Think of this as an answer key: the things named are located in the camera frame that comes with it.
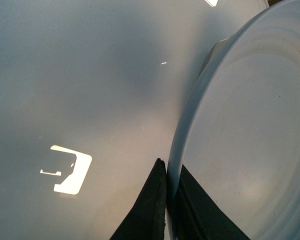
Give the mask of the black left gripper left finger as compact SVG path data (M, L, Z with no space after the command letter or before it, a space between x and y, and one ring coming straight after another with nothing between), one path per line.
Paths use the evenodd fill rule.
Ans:
M157 159L133 207L112 240L163 240L167 197L165 162Z

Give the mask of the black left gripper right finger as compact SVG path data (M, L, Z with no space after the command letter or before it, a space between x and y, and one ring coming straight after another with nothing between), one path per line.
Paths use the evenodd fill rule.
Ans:
M179 240L248 240L185 166L176 196L176 232Z

